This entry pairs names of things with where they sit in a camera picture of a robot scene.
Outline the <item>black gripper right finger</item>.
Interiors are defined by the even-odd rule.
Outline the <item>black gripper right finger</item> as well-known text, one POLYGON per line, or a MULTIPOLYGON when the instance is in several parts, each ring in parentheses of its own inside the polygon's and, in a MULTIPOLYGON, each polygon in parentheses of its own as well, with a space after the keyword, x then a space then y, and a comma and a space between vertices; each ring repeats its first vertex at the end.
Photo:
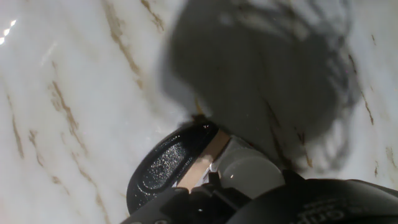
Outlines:
POLYGON ((285 169, 282 171, 282 175, 286 184, 297 184, 305 181, 301 175, 292 170, 285 169))

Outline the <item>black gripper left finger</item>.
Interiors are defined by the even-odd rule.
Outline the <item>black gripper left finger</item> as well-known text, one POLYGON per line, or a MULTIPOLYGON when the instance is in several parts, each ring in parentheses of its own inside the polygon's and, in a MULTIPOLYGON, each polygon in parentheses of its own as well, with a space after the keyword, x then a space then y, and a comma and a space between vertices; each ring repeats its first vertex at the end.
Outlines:
POLYGON ((133 212, 121 224, 223 224, 251 199, 221 186, 217 172, 191 190, 170 188, 133 212))

